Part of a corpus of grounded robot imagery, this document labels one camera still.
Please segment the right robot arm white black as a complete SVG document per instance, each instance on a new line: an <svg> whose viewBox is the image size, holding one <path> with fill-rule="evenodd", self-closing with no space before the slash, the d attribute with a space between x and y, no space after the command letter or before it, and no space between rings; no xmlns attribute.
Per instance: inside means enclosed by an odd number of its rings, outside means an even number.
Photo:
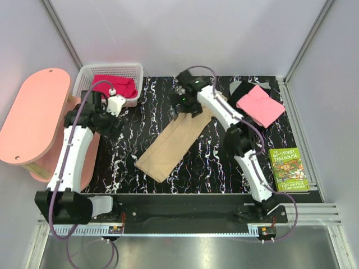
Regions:
<svg viewBox="0 0 359 269"><path fill-rule="evenodd" d="M225 130L223 146L241 167L251 189L255 204L255 217L267 222L279 206L260 167L255 150L255 137L259 131L252 121L231 107L209 78L195 77L185 70L176 77L176 87L170 92L170 100L176 114L185 113L197 117L205 108Z"/></svg>

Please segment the beige t shirt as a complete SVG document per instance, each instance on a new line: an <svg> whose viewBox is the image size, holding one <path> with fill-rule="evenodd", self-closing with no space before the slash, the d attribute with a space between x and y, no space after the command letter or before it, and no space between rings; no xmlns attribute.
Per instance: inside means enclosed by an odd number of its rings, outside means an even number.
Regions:
<svg viewBox="0 0 359 269"><path fill-rule="evenodd" d="M165 181L214 116L206 105L201 108L202 113L194 118L190 113L180 113L172 120L135 167L159 183Z"/></svg>

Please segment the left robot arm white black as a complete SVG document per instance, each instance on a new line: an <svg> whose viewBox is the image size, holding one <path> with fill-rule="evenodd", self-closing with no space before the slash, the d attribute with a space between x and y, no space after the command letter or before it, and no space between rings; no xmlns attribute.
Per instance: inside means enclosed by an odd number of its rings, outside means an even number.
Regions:
<svg viewBox="0 0 359 269"><path fill-rule="evenodd" d="M86 154L95 134L116 140L126 123L119 114L126 103L120 95L102 102L98 91L81 94L81 103L64 118L63 144L56 169L45 191L38 191L35 204L53 225L86 225L102 215L110 222L121 216L121 208L110 196L87 197L81 194L81 176Z"/></svg>

